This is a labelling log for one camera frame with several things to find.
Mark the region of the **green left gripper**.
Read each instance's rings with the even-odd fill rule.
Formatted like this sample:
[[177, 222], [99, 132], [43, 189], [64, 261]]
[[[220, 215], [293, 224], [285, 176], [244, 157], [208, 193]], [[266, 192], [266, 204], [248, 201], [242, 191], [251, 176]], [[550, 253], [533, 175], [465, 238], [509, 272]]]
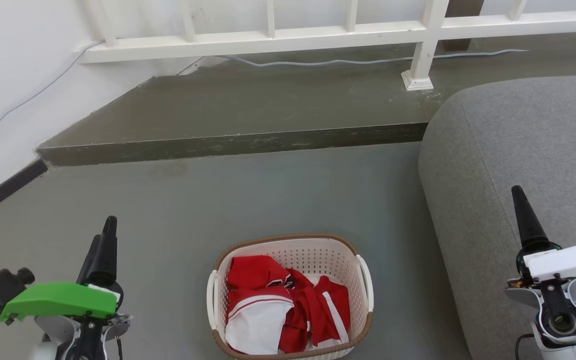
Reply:
[[[117, 279], [116, 216], [108, 216], [103, 230], [95, 235], [74, 282], [45, 282], [30, 285], [7, 301], [0, 311], [0, 322], [23, 321], [27, 317], [114, 316], [124, 291]], [[90, 283], [87, 278], [90, 272]]]

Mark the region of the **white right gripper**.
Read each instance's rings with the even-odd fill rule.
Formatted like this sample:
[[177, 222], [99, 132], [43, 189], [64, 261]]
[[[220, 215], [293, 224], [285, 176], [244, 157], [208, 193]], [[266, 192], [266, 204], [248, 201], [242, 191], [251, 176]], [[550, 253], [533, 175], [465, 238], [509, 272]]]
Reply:
[[550, 243], [522, 187], [513, 186], [511, 194], [521, 243], [518, 272], [531, 281], [576, 278], [576, 245], [562, 248]]

